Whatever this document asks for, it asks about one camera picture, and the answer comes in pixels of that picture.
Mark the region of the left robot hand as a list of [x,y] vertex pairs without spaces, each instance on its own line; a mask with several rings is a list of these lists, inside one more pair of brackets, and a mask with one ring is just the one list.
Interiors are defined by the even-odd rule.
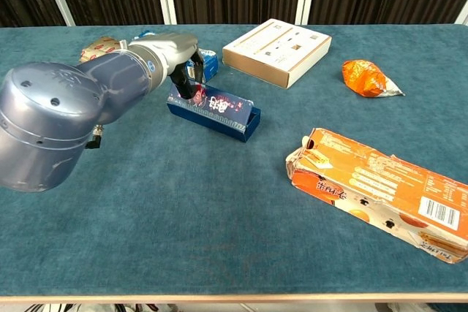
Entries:
[[185,73],[186,62],[191,60],[195,67],[195,81],[203,82],[204,60],[198,47],[198,39],[193,34],[177,34],[174,32],[148,34],[137,41],[150,51],[162,54],[165,58],[167,76],[170,77],[183,99],[195,96],[195,87],[189,82]]

